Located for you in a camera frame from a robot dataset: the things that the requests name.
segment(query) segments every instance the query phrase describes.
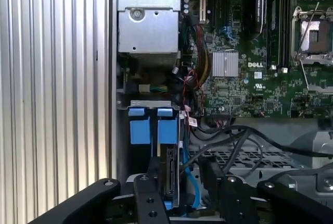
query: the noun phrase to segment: heatsink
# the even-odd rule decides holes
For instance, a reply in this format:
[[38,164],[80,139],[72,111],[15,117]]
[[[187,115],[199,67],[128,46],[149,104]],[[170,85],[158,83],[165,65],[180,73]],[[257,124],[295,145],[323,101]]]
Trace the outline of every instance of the heatsink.
[[238,76],[238,52],[222,51],[213,52],[213,77],[237,77]]

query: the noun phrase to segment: green circuit board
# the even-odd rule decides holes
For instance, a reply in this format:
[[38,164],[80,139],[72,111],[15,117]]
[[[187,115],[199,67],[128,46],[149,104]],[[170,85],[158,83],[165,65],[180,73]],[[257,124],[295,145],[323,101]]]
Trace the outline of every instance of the green circuit board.
[[[326,11],[333,7],[333,0],[290,0],[290,23],[292,13],[297,7],[303,11]],[[228,22],[231,28],[232,41],[219,28],[211,27],[207,22],[204,25],[207,47],[211,55],[216,52],[238,53],[238,76],[214,77],[212,74],[202,86],[204,94],[204,112],[208,116],[230,115],[237,112],[239,117],[275,117],[275,118],[316,118],[327,116],[331,111],[333,96],[331,93],[309,91],[308,84],[328,88],[333,86],[333,68],[328,65],[295,64],[293,59],[288,61],[288,72],[284,73],[277,68],[272,70],[267,66],[267,60],[274,63],[278,57],[279,48],[267,50],[267,45],[280,44],[278,31],[272,31],[272,21],[278,24],[277,9],[269,10],[273,13],[271,19],[265,18],[262,34],[249,40],[242,32],[243,11],[242,0],[229,0]],[[300,31],[300,24],[295,24],[294,30]],[[332,42],[332,23],[326,38]],[[299,46],[299,33],[293,41],[296,49]]]

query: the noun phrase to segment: black cable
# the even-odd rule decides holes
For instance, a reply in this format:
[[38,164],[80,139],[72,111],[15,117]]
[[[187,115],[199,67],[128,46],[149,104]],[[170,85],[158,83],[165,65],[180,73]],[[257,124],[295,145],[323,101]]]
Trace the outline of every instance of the black cable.
[[281,176],[290,175],[290,176],[315,176],[319,173],[322,173],[328,169],[333,169],[333,163],[326,164],[321,168],[316,169],[297,169],[297,170],[288,170],[270,177],[268,181],[275,182]]
[[193,136],[195,138],[197,138],[198,140],[201,140],[203,142],[210,142],[210,141],[213,141],[216,137],[218,137],[219,135],[221,135],[220,131],[215,133],[214,135],[208,137],[208,138],[203,138],[203,137],[200,137],[196,134],[196,132],[194,131],[193,128],[190,129],[191,130],[191,133],[193,134]]
[[281,144],[278,144],[277,142],[273,141],[271,138],[269,138],[267,135],[263,134],[259,130],[249,127],[249,126],[243,126],[243,125],[231,125],[227,126],[223,129],[221,129],[221,133],[226,133],[231,130],[250,130],[253,134],[259,136],[266,142],[268,142],[270,145],[285,151],[285,152],[291,152],[294,154],[298,155],[304,155],[304,156],[310,156],[310,157],[333,157],[333,154],[327,154],[327,153],[319,153],[319,152],[314,152],[314,151],[309,151],[309,150],[301,150],[299,148],[294,148],[290,146],[283,146]]
[[257,168],[259,168],[262,159],[264,158],[264,150],[262,150],[262,146],[259,142],[257,142],[255,139],[252,138],[248,138],[248,141],[253,142],[259,149],[260,152],[260,157],[259,160],[256,162],[256,164],[253,166],[253,168],[251,168],[250,171],[248,171],[247,173],[245,173],[244,175],[242,175],[242,177],[245,179],[247,176],[251,175]]
[[184,165],[181,166],[180,172],[183,172],[188,166],[190,166],[196,159],[198,159],[201,155],[203,155],[207,150],[223,145],[227,145],[229,143],[233,143],[236,139],[240,138],[243,136],[243,132],[237,133],[234,136],[227,138],[225,140],[219,141],[219,142],[214,142],[206,145],[202,149],[200,149],[195,155],[193,155]]
[[233,149],[228,161],[225,163],[225,165],[223,166],[222,170],[225,174],[227,174],[229,172],[229,170],[231,169],[231,167],[233,166],[240,150],[241,147],[243,146],[243,144],[245,143],[245,141],[247,140],[247,138],[251,135],[250,130],[246,130],[245,133],[242,135],[242,137],[239,139],[239,141],[237,142],[235,148]]

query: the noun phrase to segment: dell logo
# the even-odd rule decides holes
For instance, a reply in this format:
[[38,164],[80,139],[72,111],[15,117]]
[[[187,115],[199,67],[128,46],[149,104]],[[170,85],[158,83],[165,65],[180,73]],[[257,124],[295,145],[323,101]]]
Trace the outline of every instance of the dell logo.
[[249,68],[263,68],[263,64],[262,63],[248,63],[248,67]]

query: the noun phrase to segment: wire bundle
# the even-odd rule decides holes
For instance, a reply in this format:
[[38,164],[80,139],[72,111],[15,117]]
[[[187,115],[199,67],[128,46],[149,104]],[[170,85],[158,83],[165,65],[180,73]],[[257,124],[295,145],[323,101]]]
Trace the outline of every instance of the wire bundle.
[[166,93],[168,92],[168,87],[166,85],[150,86],[150,91]]

